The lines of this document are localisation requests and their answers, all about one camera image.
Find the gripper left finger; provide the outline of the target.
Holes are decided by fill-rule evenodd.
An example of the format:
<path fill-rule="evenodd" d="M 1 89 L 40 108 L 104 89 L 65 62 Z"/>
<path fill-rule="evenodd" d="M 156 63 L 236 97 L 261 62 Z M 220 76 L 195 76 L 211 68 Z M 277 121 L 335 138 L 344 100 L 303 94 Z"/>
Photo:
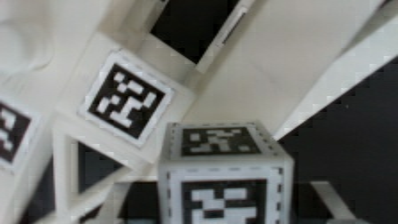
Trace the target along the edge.
<path fill-rule="evenodd" d="M 87 224 L 159 224 L 152 182 L 113 184 L 99 211 Z"/>

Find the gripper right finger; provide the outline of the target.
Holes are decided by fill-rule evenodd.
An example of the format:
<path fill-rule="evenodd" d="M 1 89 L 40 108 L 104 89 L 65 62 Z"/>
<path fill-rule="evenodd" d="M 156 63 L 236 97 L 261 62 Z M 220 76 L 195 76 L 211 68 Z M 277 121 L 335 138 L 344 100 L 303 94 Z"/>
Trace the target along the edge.
<path fill-rule="evenodd" d="M 355 217 L 326 181 L 294 184 L 293 224 L 367 224 L 367 221 Z"/>

